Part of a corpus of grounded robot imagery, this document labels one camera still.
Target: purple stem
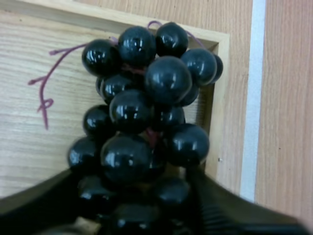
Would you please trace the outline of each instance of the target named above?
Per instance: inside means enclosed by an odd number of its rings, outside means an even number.
[[[35,83],[37,83],[37,82],[41,82],[42,80],[44,80],[45,79],[45,76],[44,77],[39,77],[39,78],[36,78],[36,79],[32,79],[32,80],[30,80],[27,84],[29,85],[29,86],[31,86],[31,85],[34,85]]]
[[[49,73],[47,74],[47,76],[45,77],[45,79],[42,80],[40,89],[39,89],[39,100],[40,100],[40,106],[38,108],[38,111],[42,110],[43,112],[43,119],[44,119],[44,123],[45,123],[45,128],[48,129],[48,115],[47,115],[47,109],[49,107],[52,106],[53,104],[53,100],[52,99],[44,99],[44,89],[45,89],[45,85],[48,81],[48,79],[50,78],[50,76],[52,75],[52,73],[55,71],[55,69],[58,67],[58,65],[63,61],[63,59],[65,57],[67,57],[71,52],[75,51],[76,49],[85,47],[86,44],[82,44],[73,48],[69,48],[67,49],[67,51],[65,51],[65,53],[59,58],[59,60],[55,63],[55,65],[51,68],[51,70],[49,71]]]
[[[78,45],[78,46],[75,46],[75,47],[70,47],[70,48],[63,48],[63,49],[59,49],[59,50],[52,50],[49,52],[50,55],[56,55],[56,54],[59,54],[59,53],[62,53],[62,52],[67,52],[69,50],[76,50],[76,49],[79,49],[79,48],[82,48],[82,47],[85,47],[87,46],[88,43],[84,43],[84,44],[81,44],[81,45]]]
[[[111,41],[114,43],[114,44],[117,44],[118,43],[118,39],[116,37],[110,37]]]
[[[206,49],[206,47],[203,45],[203,43],[202,43],[198,38],[196,38],[191,32],[189,32],[189,31],[186,30],[186,33],[187,33],[193,40],[195,40],[202,48]]]
[[[150,28],[150,26],[151,26],[152,24],[157,24],[158,26],[162,26],[162,23],[161,23],[160,21],[150,21],[150,22],[148,23],[147,28]]]

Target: grape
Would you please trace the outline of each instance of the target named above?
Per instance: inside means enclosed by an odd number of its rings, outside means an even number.
[[[109,75],[122,66],[118,50],[109,40],[90,42],[83,51],[82,60],[86,70],[94,76]]]
[[[172,126],[183,124],[184,120],[182,107],[156,105],[152,128],[155,131],[164,131]]]
[[[186,31],[174,22],[162,25],[156,31],[156,52],[159,56],[181,57],[188,47]]]
[[[119,93],[110,103],[110,118],[119,131],[138,134],[150,126],[153,103],[138,90]]]
[[[110,224],[111,235],[160,235],[161,230],[158,207],[142,202],[121,204]]]
[[[156,56],[156,39],[146,28],[130,27],[118,39],[123,61],[131,66],[146,66]]]
[[[166,177],[158,180],[150,188],[149,195],[166,216],[180,217],[189,205],[191,189],[189,184],[181,178]]]
[[[209,152],[207,133],[190,123],[174,126],[164,133],[167,160],[175,166],[191,167],[205,160]]]
[[[142,137],[121,134],[102,147],[102,173],[116,185],[135,183],[147,173],[151,158],[152,150]]]
[[[101,143],[94,137],[83,137],[77,140],[69,149],[67,161],[74,173],[94,174],[100,164]]]
[[[100,94],[100,87],[101,87],[101,83],[102,83],[103,80],[104,80],[104,77],[97,77],[97,80],[96,80],[96,83],[95,83],[95,85],[96,85],[96,91],[97,91],[97,93],[98,93],[99,95],[101,95],[101,94]]]
[[[98,176],[83,178],[78,185],[80,216],[97,219],[110,215],[117,207],[117,193],[105,188]]]
[[[150,162],[150,167],[143,182],[150,183],[159,178],[165,171],[166,160],[164,158],[164,152],[160,144],[157,144],[153,150],[153,156]]]
[[[146,92],[156,103],[174,105],[184,98],[191,87],[188,68],[174,56],[159,57],[146,71]]]
[[[214,54],[214,57],[216,59],[216,63],[217,63],[217,71],[216,71],[216,75],[213,78],[213,80],[210,82],[210,84],[213,84],[215,82],[217,82],[217,80],[221,77],[222,73],[223,73],[223,62],[221,60],[221,58],[218,55]]]
[[[143,192],[136,187],[126,187],[118,192],[118,199],[120,203],[129,203],[135,200],[141,200],[144,198]]]
[[[118,93],[137,87],[137,84],[132,81],[132,77],[133,75],[129,72],[120,72],[103,81],[100,94],[107,104],[109,104]]]
[[[197,99],[199,92],[199,87],[196,84],[192,85],[192,88],[187,93],[187,95],[180,101],[179,105],[185,107],[192,104]]]
[[[194,83],[198,86],[209,84],[216,75],[216,59],[206,49],[190,49],[181,56],[181,60],[188,67]]]
[[[97,136],[98,140],[106,141],[116,134],[107,105],[96,105],[90,108],[84,115],[83,128],[87,135]]]

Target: light wood panel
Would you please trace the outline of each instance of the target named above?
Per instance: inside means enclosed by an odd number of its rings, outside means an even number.
[[[313,226],[313,1],[268,0],[255,199]]]
[[[221,152],[207,171],[239,192],[246,115],[252,0],[77,0],[105,8],[229,33],[230,67]]]
[[[71,47],[103,31],[0,11],[0,197],[31,187],[67,168],[66,152],[83,135],[81,118],[92,105],[102,103],[94,78],[83,68],[81,50],[58,67],[45,89],[53,98],[46,131],[39,106],[39,85],[30,79],[43,76],[59,56],[56,48]]]

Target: wooden board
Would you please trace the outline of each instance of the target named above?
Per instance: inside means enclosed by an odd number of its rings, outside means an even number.
[[[313,229],[313,1],[268,0],[255,199]]]
[[[0,7],[20,12],[0,12],[0,80],[4,84],[0,154],[8,156],[0,159],[0,196],[6,196],[65,169],[67,149],[83,135],[84,112],[101,103],[94,89],[95,79],[81,65],[81,50],[74,52],[48,81],[45,97],[53,98],[55,103],[48,110],[50,129],[46,131],[42,115],[35,112],[39,106],[39,84],[30,87],[27,82],[44,76],[56,61],[57,57],[49,56],[48,51],[94,38],[118,37],[130,25],[146,26],[152,19],[92,6],[88,11],[85,5],[67,0],[0,0]],[[106,31],[95,29],[98,25]],[[213,89],[203,91],[199,100],[185,109],[188,122],[202,124],[206,130],[212,126],[209,155],[218,157],[224,128],[229,35],[183,27],[213,48],[224,61],[224,75],[215,86],[214,94]]]

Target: artificial grape cluster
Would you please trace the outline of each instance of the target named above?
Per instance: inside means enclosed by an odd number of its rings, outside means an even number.
[[[176,23],[155,35],[130,27],[116,42],[97,39],[84,47],[83,65],[97,77],[105,103],[85,113],[86,136],[68,151],[81,177],[81,216],[102,223],[99,234],[193,234],[186,219],[190,186],[163,173],[167,163],[188,168],[205,160],[208,135],[186,123],[183,107],[199,87],[219,79],[221,59],[205,48],[188,49],[188,34]]]

